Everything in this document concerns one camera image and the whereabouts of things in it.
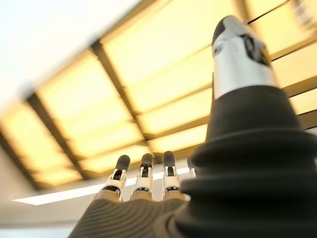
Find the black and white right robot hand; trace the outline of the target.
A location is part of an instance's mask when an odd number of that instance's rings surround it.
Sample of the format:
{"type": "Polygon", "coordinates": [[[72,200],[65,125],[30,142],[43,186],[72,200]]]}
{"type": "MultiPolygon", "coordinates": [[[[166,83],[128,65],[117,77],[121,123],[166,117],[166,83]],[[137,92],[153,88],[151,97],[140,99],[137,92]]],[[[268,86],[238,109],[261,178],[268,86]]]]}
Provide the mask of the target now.
{"type": "Polygon", "coordinates": [[[214,72],[206,140],[195,172],[177,184],[164,154],[164,200],[136,190],[119,202],[103,188],[72,238],[314,238],[317,138],[302,129],[278,87],[265,44],[235,16],[212,39],[214,72]]]}

